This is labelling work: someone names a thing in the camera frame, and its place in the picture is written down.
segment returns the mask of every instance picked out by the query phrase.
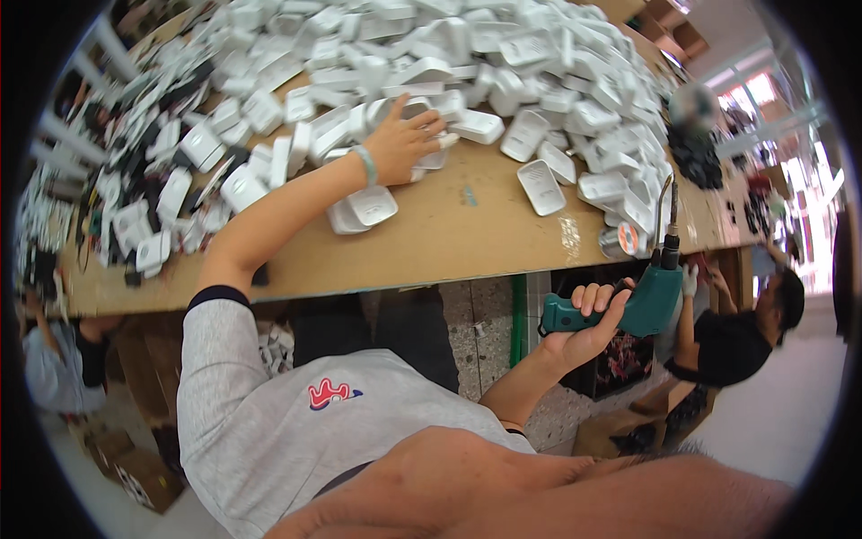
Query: wooden workbench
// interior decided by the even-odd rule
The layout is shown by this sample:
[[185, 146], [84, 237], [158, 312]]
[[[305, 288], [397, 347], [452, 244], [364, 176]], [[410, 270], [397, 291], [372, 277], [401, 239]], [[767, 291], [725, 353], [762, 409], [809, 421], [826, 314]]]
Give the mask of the wooden workbench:
[[[171, 39], [183, 17], [176, 17], [147, 39]], [[652, 43], [630, 28], [622, 30], [635, 39], [648, 63], [664, 62]], [[284, 101], [288, 90], [307, 83], [302, 74], [275, 93]], [[211, 110], [220, 99], [211, 97], [204, 108]], [[276, 136], [289, 133], [281, 126], [269, 137], [253, 136], [247, 146], [272, 144]], [[586, 170], [584, 163], [576, 163], [578, 174]], [[391, 188], [398, 213], [368, 232], [336, 235], [326, 216], [315, 219], [269, 262], [270, 284], [253, 288], [252, 300], [608, 263], [597, 243], [598, 232], [604, 227], [603, 213], [581, 201], [577, 187], [572, 186], [562, 188], [568, 201], [563, 210], [537, 216], [515, 176], [521, 165], [500, 153], [499, 141], [490, 146], [460, 141], [443, 169], [429, 172], [417, 184]], [[203, 185], [209, 174], [196, 173], [194, 177], [196, 186]], [[726, 174], [725, 190], [714, 192], [701, 191], [678, 178], [684, 252], [755, 241], [742, 212], [746, 196], [743, 179]], [[724, 210], [727, 200], [734, 200], [742, 229], [730, 223]], [[123, 266], [103, 268], [91, 256], [86, 271], [81, 272], [76, 254], [70, 245], [61, 256], [70, 312], [90, 316], [183, 309], [195, 291], [204, 257], [202, 253], [172, 254], [159, 277], [146, 280], [140, 288], [128, 288]]]

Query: white glove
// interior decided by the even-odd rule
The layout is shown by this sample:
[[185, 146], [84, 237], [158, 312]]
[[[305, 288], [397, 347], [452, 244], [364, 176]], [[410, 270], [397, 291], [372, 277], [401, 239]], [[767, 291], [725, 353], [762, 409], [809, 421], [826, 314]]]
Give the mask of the white glove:
[[689, 267], [688, 264], [683, 264], [683, 296], [693, 298], [697, 294], [697, 272], [699, 271], [697, 265]]

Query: solder wire spool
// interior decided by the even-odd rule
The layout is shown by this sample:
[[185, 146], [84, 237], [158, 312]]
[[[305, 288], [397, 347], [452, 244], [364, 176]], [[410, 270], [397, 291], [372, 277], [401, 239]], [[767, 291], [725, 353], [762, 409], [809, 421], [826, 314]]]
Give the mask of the solder wire spool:
[[602, 249], [602, 254], [610, 259], [634, 256], [639, 240], [637, 230], [628, 222], [608, 227], [598, 234], [598, 246]]

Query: printed logo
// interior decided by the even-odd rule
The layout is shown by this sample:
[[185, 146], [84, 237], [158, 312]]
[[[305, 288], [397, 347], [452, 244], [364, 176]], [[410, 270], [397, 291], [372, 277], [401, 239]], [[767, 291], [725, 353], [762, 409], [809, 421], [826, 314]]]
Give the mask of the printed logo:
[[339, 384], [338, 387], [332, 387], [332, 380], [324, 378], [321, 380], [320, 387], [309, 385], [309, 398], [311, 410], [323, 410], [329, 403], [348, 398], [359, 397], [362, 392], [358, 389], [350, 391], [350, 386], [347, 384]]

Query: teal handle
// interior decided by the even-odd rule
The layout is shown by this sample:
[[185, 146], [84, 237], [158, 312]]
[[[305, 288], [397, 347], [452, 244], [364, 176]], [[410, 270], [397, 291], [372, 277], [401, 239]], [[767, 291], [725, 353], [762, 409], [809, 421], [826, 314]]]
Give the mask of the teal handle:
[[[626, 302], [626, 312], [617, 328], [636, 337], [661, 333], [671, 321], [682, 285], [683, 270], [679, 266], [672, 270], [649, 266]], [[584, 317], [572, 307], [570, 299], [548, 294], [541, 323], [548, 333], [580, 331], [592, 328], [603, 316], [603, 312], [593, 312]]]

